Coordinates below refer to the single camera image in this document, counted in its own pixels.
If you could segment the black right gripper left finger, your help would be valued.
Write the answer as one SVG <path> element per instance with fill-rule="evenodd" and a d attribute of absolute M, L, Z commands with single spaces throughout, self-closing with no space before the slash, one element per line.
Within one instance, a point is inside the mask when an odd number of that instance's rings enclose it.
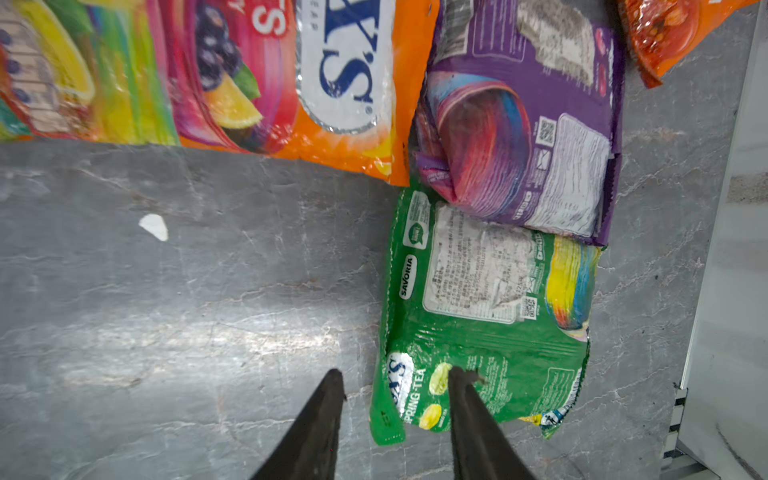
<path fill-rule="evenodd" d="M 251 479 L 334 479 L 345 401 L 342 372 L 330 369 Z"/>

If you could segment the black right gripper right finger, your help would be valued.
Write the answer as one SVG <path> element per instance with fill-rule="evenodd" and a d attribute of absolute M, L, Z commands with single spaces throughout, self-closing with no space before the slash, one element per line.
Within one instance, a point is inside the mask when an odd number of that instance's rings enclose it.
<path fill-rule="evenodd" d="M 476 371 L 453 367 L 449 399 L 455 479 L 534 479 L 480 398 Z"/>

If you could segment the green Fox's spring tea packet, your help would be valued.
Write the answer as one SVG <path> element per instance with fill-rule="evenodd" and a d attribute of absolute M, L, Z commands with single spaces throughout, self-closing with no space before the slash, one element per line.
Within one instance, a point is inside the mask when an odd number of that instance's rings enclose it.
<path fill-rule="evenodd" d="M 408 425 L 451 427 L 453 368 L 480 375 L 499 423 L 552 436 L 573 408 L 589 358 L 601 249 L 485 222 L 412 182 L 399 194 L 386 264 L 370 429 L 381 446 Z"/>

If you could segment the white paper scrap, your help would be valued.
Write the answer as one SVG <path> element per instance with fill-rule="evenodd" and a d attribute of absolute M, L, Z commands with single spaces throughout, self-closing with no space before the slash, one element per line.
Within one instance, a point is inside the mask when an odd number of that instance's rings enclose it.
<path fill-rule="evenodd" d="M 139 220 L 139 226 L 161 242 L 167 242 L 169 232 L 165 220 L 158 214 L 147 214 Z"/>

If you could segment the purple candy packet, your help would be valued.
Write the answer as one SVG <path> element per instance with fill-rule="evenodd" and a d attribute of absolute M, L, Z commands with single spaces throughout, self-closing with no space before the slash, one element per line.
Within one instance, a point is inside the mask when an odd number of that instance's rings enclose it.
<path fill-rule="evenodd" d="M 445 1 L 416 172 L 470 215 L 604 246 L 624 73 L 616 32 L 559 1 Z"/>

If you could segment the orange red snack packet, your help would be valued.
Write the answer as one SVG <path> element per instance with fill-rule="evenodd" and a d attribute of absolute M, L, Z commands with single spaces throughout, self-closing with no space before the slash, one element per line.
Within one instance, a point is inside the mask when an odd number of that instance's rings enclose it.
<path fill-rule="evenodd" d="M 757 0 L 620 0 L 630 53 L 644 85 L 662 77 L 734 12 Z"/>

